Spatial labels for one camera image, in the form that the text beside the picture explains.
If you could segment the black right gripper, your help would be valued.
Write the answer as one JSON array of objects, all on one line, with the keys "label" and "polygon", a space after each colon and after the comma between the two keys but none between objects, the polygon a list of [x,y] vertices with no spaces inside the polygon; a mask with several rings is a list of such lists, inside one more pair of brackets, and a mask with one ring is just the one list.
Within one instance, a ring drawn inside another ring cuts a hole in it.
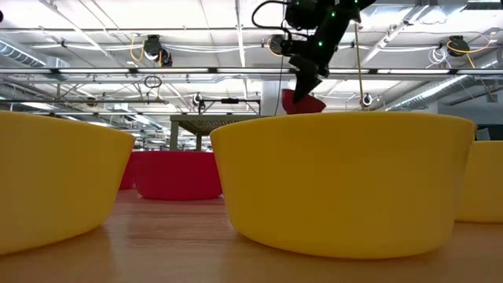
[{"label": "black right gripper", "polygon": [[307,40],[295,40],[289,64],[296,69],[296,87],[293,102],[303,100],[321,83],[318,75],[327,77],[329,62],[343,37],[340,28],[319,27]]}]

